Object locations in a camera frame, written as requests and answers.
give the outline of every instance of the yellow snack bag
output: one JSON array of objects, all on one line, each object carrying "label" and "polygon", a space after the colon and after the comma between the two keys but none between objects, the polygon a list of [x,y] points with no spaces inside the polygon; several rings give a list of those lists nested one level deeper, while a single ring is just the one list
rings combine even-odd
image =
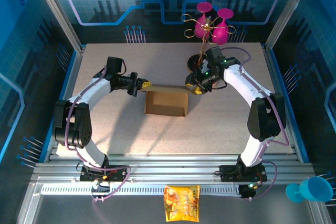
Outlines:
[{"label": "yellow snack bag", "polygon": [[200,186],[165,186],[163,202],[166,221],[189,220],[199,222],[200,190]]}]

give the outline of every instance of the chip bag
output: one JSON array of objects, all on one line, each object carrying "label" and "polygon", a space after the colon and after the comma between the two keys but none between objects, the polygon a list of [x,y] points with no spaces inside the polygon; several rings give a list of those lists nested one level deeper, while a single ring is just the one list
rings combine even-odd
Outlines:
[{"label": "chip bag", "polygon": [[166,221],[189,220],[199,222],[198,200],[200,186],[165,186],[163,193]]}]

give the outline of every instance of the glass wall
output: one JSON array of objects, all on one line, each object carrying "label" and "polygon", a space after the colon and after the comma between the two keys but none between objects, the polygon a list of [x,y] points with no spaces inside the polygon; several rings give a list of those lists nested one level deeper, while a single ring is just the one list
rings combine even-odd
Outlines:
[{"label": "glass wall", "polygon": [[[274,53],[309,160],[317,174],[334,176],[336,0],[301,0]],[[335,207],[329,210],[336,217]]]},{"label": "glass wall", "polygon": [[15,223],[73,50],[45,0],[0,3],[0,223]]},{"label": "glass wall", "polygon": [[59,0],[81,42],[190,42],[183,31],[194,26],[181,15],[200,17],[196,5],[213,4],[235,15],[227,23],[236,28],[229,42],[265,42],[287,0]]}]

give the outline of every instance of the black round base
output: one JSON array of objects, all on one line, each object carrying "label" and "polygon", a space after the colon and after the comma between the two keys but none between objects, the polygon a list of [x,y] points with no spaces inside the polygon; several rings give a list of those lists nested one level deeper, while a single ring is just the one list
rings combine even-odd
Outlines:
[{"label": "black round base", "polygon": [[192,55],[187,64],[188,64],[188,69],[190,72],[195,72],[197,70],[197,68],[199,67],[198,65],[198,60],[199,60],[199,57],[200,55],[197,54],[197,55]]}]

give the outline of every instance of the metal frame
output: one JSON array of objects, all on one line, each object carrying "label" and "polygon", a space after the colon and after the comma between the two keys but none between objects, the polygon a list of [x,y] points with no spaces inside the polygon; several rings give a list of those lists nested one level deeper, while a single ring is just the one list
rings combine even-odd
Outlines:
[{"label": "metal frame", "polygon": [[267,50],[271,50],[278,40],[280,34],[285,28],[288,20],[292,16],[295,9],[298,7],[300,0],[288,0],[285,7],[282,10],[277,22],[274,25],[273,30],[269,34],[269,37],[265,43]]},{"label": "metal frame", "polygon": [[[265,154],[265,160],[272,160],[278,167],[275,185],[300,183],[314,176],[311,164],[299,163],[296,154]],[[219,165],[236,164],[237,155],[113,155],[112,165],[130,165],[130,178],[121,195],[158,195],[164,185],[201,185],[203,195],[239,196],[238,184],[222,183],[214,171]],[[90,195],[90,184],[80,183],[80,172],[76,171],[79,160],[75,155],[58,156],[56,147],[48,164],[37,164],[19,214],[19,223],[33,223],[40,195]],[[274,168],[265,165],[268,181],[271,183]]]},{"label": "metal frame", "polygon": [[[276,66],[275,66],[275,63],[273,62],[273,59],[270,55],[270,52],[266,51],[265,47],[263,47],[263,51],[264,51],[264,56],[265,56],[267,67],[270,70],[269,74],[270,74],[274,89],[275,89],[276,92],[282,92],[283,93],[284,91],[281,88],[280,80],[277,77]],[[296,154],[297,154],[299,162],[301,162],[301,163],[307,162],[305,160],[307,158],[302,157],[302,153],[301,153],[302,148],[300,148],[300,145],[299,145],[298,139],[297,139],[298,136],[295,133],[295,126],[294,126],[295,122],[293,122],[292,117],[289,116],[290,113],[289,113],[288,104],[286,104],[285,110],[286,110],[286,122],[287,122],[285,131],[286,131],[286,134],[288,136],[289,142],[293,145],[294,149],[296,150]]]},{"label": "metal frame", "polygon": [[73,29],[68,17],[66,16],[62,6],[58,3],[58,0],[46,0],[46,2],[49,5],[54,16],[56,17],[57,21],[59,22],[65,35],[69,39],[74,50],[78,54],[81,53],[81,43],[79,41],[79,38],[75,30]]},{"label": "metal frame", "polygon": [[[83,50],[75,31],[57,0],[46,1],[78,53],[64,94],[64,98],[69,98],[75,86]],[[269,50],[274,46],[299,1],[289,0],[286,4],[266,42],[265,55],[269,54]],[[266,57],[266,60],[269,65],[271,59]],[[275,84],[276,77],[273,77],[272,80]],[[272,160],[278,167],[278,177],[275,185],[298,184],[307,177],[314,176],[311,164],[301,163],[300,152],[296,153],[296,150],[299,151],[299,149],[294,131],[289,127],[287,133],[289,133],[295,147],[293,154],[264,155],[264,160]],[[80,174],[76,171],[79,160],[76,155],[58,156],[53,145],[54,143],[51,141],[49,145],[50,156],[47,155],[49,159],[46,160],[48,163],[39,163],[34,169],[19,213],[18,223],[33,223],[41,195],[88,194],[90,185],[79,182]],[[229,194],[234,197],[238,195],[235,189],[237,183],[222,183],[220,178],[214,175],[214,171],[218,169],[219,165],[235,165],[237,155],[113,155],[109,156],[109,160],[113,165],[130,165],[132,168],[128,182],[122,187],[124,189],[117,194],[155,195],[162,194],[162,188],[166,184],[188,184],[201,185],[203,194],[220,196],[228,196]],[[267,186],[274,175],[274,168],[268,164],[265,167],[269,179],[264,185]],[[325,204],[310,202],[309,206],[315,223],[331,223]]]}]

